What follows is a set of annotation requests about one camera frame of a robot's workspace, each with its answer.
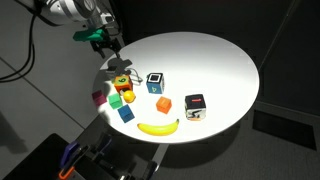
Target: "white round table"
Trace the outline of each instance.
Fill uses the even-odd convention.
[[[165,33],[129,44],[120,55],[123,60],[130,59],[133,64],[129,68],[143,78],[140,86],[133,86],[136,99],[129,104],[135,118],[124,123],[109,104],[103,106],[105,111],[100,114],[111,127],[138,140],[176,144],[208,138],[239,121],[257,97],[259,75],[251,58],[235,44],[216,36]],[[93,89],[102,90],[106,96],[117,93],[111,81],[105,80],[107,63],[108,60],[100,68]],[[163,94],[148,92],[149,73],[164,74]],[[204,96],[206,117],[201,121],[186,118],[185,96],[192,94]],[[172,101],[168,114],[157,111],[156,102],[161,96]],[[165,125],[176,119],[179,127],[168,136],[148,135],[137,127],[138,123]]]

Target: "wire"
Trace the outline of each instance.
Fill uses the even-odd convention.
[[[34,48],[34,43],[33,43],[33,25],[34,25],[34,21],[35,21],[35,19],[36,19],[36,15],[33,15],[32,16],[32,19],[31,19],[31,23],[30,23],[30,28],[29,28],[29,48],[28,48],[28,58],[27,58],[27,60],[26,60],[26,62],[24,63],[24,65],[19,69],[19,70],[17,70],[16,72],[14,72],[14,73],[12,73],[12,74],[9,74],[9,75],[7,75],[7,76],[3,76],[3,77],[1,77],[0,78],[0,83],[3,83],[3,82],[11,82],[12,80],[16,80],[16,79],[20,79],[20,78],[22,78],[22,77],[24,77],[25,75],[27,75],[30,71],[31,71],[31,69],[32,69],[32,67],[33,66],[30,66],[30,68],[28,69],[28,71],[27,71],[27,73],[24,73],[23,75],[21,75],[21,76],[19,76],[18,78],[14,78],[14,79],[12,79],[12,80],[6,80],[6,79],[8,79],[8,78],[10,78],[10,77],[12,77],[12,76],[15,76],[15,75],[17,75],[17,74],[19,74],[21,71],[23,71],[26,67],[27,67],[27,65],[29,64],[29,62],[30,62],[30,58],[31,58],[31,55],[32,55],[32,53],[33,53],[33,61],[34,61],[34,58],[35,58],[35,48]]]
[[[33,66],[34,66],[34,62],[35,62],[35,48],[34,48],[34,44],[32,44],[32,53],[33,53],[33,57],[32,57],[32,61],[31,61],[31,65],[30,65],[29,69],[28,69],[24,74],[22,74],[22,75],[19,76],[19,77],[13,78],[13,79],[2,80],[2,81],[0,81],[0,83],[7,83],[7,82],[16,81],[16,80],[18,80],[18,79],[23,78],[23,77],[26,76],[27,74],[29,74],[29,72],[32,70],[32,68],[33,68]]]

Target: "small toy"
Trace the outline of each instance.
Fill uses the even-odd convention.
[[[200,121],[206,117],[206,103],[202,94],[186,96],[185,111],[187,119]]]
[[[162,125],[162,126],[154,126],[154,125],[143,124],[143,123],[139,123],[137,126],[142,132],[147,133],[149,135],[167,136],[176,132],[176,130],[178,129],[178,125],[179,125],[179,119],[177,119],[173,123]]]
[[[127,104],[122,106],[121,108],[119,108],[118,112],[119,112],[120,117],[124,123],[127,123],[134,118],[134,115],[133,115],[129,105],[127,105]]]
[[[122,107],[122,99],[118,93],[108,96],[108,101],[112,109],[117,109]]]
[[[127,90],[126,92],[123,93],[123,99],[124,101],[126,101],[126,103],[132,103],[135,98],[136,98],[136,95],[131,90]]]
[[[147,78],[147,88],[149,93],[162,94],[164,91],[163,73],[150,73]]]
[[[130,76],[124,75],[124,76],[116,76],[114,79],[114,87],[116,88],[117,92],[120,93],[121,95],[126,91],[126,90],[133,90],[133,84],[131,81]]]
[[[165,98],[163,96],[160,97],[158,100],[157,104],[157,110],[160,112],[163,112],[165,114],[168,114],[172,104],[171,104],[171,99]]]
[[[101,91],[96,91],[92,93],[92,99],[96,107],[99,107],[100,105],[107,102],[107,98],[104,96],[104,94],[102,94]]]

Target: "cube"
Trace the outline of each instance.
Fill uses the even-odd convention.
[[[134,119],[134,115],[129,107],[129,105],[124,105],[118,109],[119,115],[124,123],[129,122]]]
[[[200,121],[206,117],[206,103],[202,94],[186,96],[185,113],[191,121]]]
[[[112,109],[122,107],[122,99],[118,93],[108,96],[108,101]]]
[[[92,99],[96,107],[99,107],[100,105],[107,102],[107,98],[104,96],[104,94],[102,94],[101,91],[96,91],[92,93]]]
[[[149,93],[162,94],[164,91],[163,73],[150,73],[147,78],[147,88]]]
[[[117,92],[121,95],[126,90],[133,91],[133,84],[131,81],[130,76],[124,75],[124,76],[116,76],[114,79],[114,87],[116,88]]]
[[[165,97],[160,97],[160,99],[158,100],[157,104],[157,110],[160,112],[163,112],[165,114],[168,114],[172,103],[171,103],[171,99],[165,98]]]

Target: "yellow banana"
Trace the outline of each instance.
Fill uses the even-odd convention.
[[[154,126],[149,124],[139,123],[138,128],[147,134],[154,136],[166,136],[174,133],[178,129],[179,119],[175,122],[163,126]]]

